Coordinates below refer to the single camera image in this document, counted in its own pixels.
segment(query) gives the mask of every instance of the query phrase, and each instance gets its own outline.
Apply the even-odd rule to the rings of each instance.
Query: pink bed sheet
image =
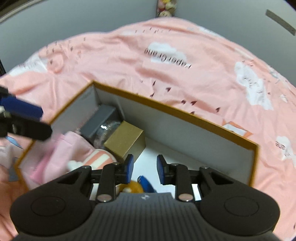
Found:
[[[177,18],[49,44],[0,79],[19,98],[41,105],[43,120],[91,80],[198,115],[260,145],[255,188],[281,209],[274,233],[296,235],[296,88],[243,47]],[[23,147],[27,140],[19,141]],[[8,208],[21,193],[1,174],[0,240],[15,235]]]

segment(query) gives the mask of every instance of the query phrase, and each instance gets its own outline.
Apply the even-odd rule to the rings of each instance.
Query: pink fabric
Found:
[[[70,160],[84,161],[92,152],[94,147],[82,136],[67,132],[62,137],[43,172],[43,183],[50,182],[67,173],[67,163]]]
[[[59,138],[56,139],[51,139],[48,143],[47,146],[47,151],[44,155],[44,157],[41,159],[41,161],[38,163],[36,169],[33,171],[33,173],[31,174],[30,178],[38,183],[38,184],[43,184],[44,180],[43,180],[43,173],[44,170],[48,164],[48,162],[50,161],[50,158],[58,144],[58,141],[61,140],[64,137],[64,135],[59,136]]]
[[[158,18],[54,42],[0,85],[41,105],[48,121],[93,79],[257,142],[255,188],[279,203],[275,234],[283,240],[296,235],[296,89],[265,62],[203,27]]]

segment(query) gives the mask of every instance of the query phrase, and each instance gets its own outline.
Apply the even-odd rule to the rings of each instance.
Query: gold box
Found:
[[[146,147],[144,131],[123,121],[104,146],[118,162],[123,163],[128,154],[133,155],[135,162]]]

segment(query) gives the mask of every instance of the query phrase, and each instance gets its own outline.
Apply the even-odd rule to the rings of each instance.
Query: gray wall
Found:
[[[155,6],[156,0],[42,1],[0,23],[0,59],[8,71],[55,40],[153,18]],[[284,0],[179,0],[176,16],[244,46],[296,85],[296,36],[266,9],[296,27],[296,12]]]

